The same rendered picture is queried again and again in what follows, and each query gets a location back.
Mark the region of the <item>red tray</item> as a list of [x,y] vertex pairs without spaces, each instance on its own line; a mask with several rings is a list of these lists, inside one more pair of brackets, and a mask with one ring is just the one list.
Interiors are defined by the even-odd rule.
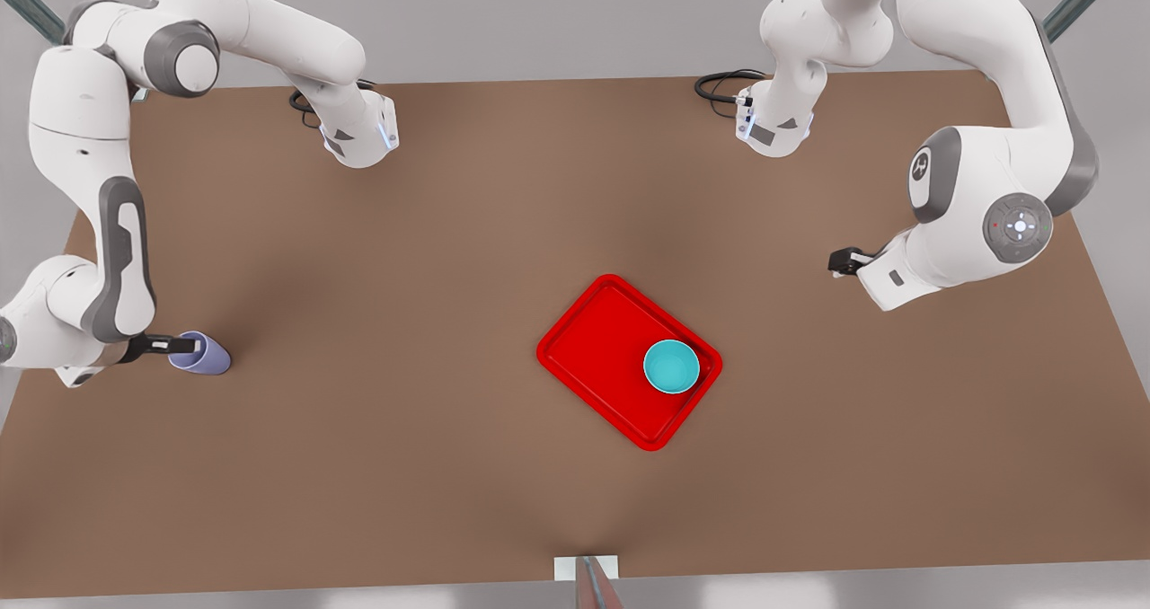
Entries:
[[[647,355],[658,344],[685,347],[684,384],[650,380]],[[535,359],[643,450],[665,448],[723,369],[719,350],[615,273],[576,298]]]

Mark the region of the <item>cyan bowl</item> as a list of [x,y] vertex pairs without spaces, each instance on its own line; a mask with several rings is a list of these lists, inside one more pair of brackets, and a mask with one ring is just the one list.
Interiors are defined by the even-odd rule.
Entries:
[[643,357],[643,375],[650,387],[677,395],[693,388],[702,376],[702,359],[682,340],[658,340]]

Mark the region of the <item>purple cup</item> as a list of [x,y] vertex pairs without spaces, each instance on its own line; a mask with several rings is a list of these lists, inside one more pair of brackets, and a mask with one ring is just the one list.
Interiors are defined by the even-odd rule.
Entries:
[[233,364],[229,352],[200,331],[185,331],[181,339],[192,340],[195,347],[184,354],[170,354],[168,360],[172,367],[187,373],[222,375]]

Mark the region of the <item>white frame post foot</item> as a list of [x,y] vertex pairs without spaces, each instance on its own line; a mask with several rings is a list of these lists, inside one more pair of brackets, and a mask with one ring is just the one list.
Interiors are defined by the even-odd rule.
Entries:
[[578,564],[582,563],[584,558],[598,561],[604,575],[610,579],[620,578],[618,555],[580,555],[553,558],[553,579],[557,581],[574,581],[578,576]]

